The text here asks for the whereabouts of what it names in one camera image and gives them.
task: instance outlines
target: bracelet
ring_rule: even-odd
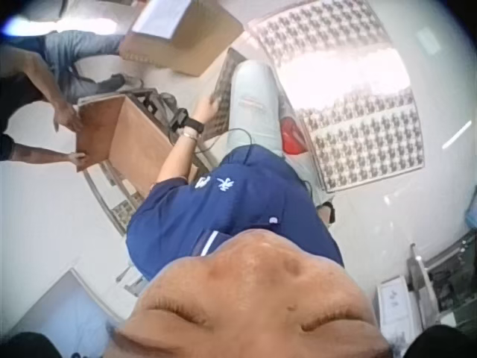
[[[190,139],[194,140],[197,143],[198,138],[196,136],[192,136],[191,134],[186,133],[186,132],[183,132],[182,135],[186,136],[187,138],[190,138]]]

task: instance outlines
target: black shirt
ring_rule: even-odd
[[[4,43],[44,56],[43,37],[19,37]],[[4,134],[10,117],[21,107],[43,99],[43,94],[25,74],[0,78],[0,160],[10,159],[14,141]]]

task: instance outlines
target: nose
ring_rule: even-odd
[[[236,282],[267,287],[283,285],[301,275],[300,249],[266,230],[250,230],[224,246],[212,264],[212,275],[226,275]]]

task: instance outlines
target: blue container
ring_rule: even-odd
[[[470,203],[470,207],[465,215],[465,221],[469,227],[477,229],[477,187],[474,193],[474,198]]]

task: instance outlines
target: red object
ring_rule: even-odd
[[[286,154],[298,155],[306,153],[305,137],[298,128],[297,123],[291,118],[286,117],[280,121],[282,131],[282,146]]]

